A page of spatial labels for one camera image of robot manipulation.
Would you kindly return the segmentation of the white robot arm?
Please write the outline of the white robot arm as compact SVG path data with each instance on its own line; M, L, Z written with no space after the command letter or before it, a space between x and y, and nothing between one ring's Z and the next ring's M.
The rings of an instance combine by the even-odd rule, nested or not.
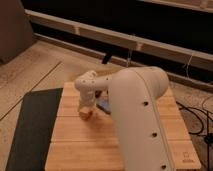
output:
M105 76L91 70L74 82L82 106L94 105L97 91L108 92L125 171L176 171L156 104L168 84L166 72L154 66Z

